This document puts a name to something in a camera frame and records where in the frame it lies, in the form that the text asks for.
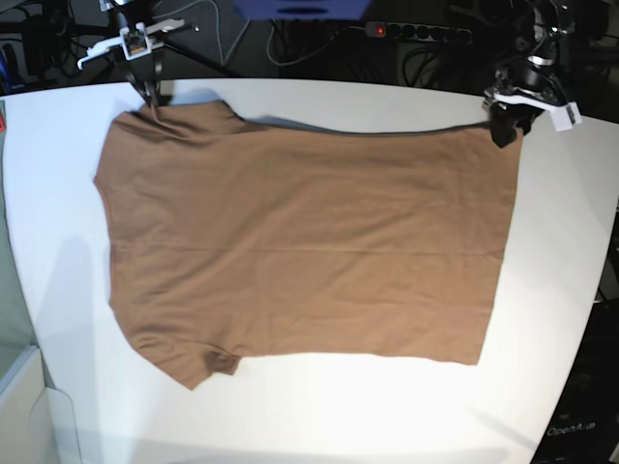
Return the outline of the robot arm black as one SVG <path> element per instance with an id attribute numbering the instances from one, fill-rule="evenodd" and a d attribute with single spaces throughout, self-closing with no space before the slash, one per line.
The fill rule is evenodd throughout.
<path id="1" fill-rule="evenodd" d="M 495 145 L 504 148 L 516 133 L 528 133 L 547 112 L 557 131 L 582 123 L 575 99 L 560 80 L 570 67 L 570 37 L 575 20 L 570 1 L 532 1 L 532 43 L 495 68 L 495 80 L 485 90 L 484 108 Z"/>
<path id="2" fill-rule="evenodd" d="M 107 1 L 114 36 L 100 40 L 86 49 L 76 62 L 82 70 L 86 64 L 107 58 L 134 90 L 151 106 L 162 104 L 162 54 L 168 36 L 188 28 L 181 18 L 154 18 L 150 1 Z"/>

